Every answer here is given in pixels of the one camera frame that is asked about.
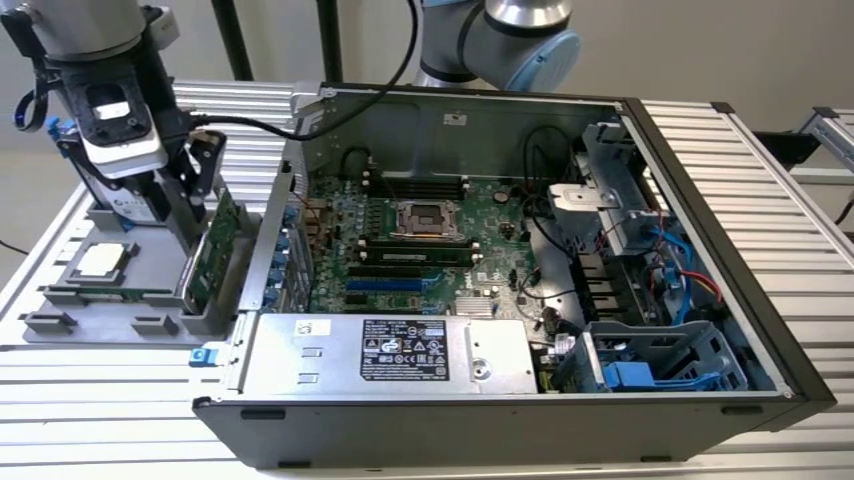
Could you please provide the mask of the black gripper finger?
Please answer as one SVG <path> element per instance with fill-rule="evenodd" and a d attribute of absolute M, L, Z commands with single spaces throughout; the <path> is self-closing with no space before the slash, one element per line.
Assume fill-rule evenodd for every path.
<path fill-rule="evenodd" d="M 194 130 L 190 134 L 190 157 L 199 164 L 190 187 L 190 205 L 195 215 L 203 215 L 204 200 L 211 193 L 224 156 L 227 136 L 214 130 Z"/>
<path fill-rule="evenodd" d="M 191 159 L 190 147 L 182 145 L 175 149 L 167 166 L 160 170 L 166 185 L 192 210 L 204 209 L 200 190 L 200 170 Z"/>

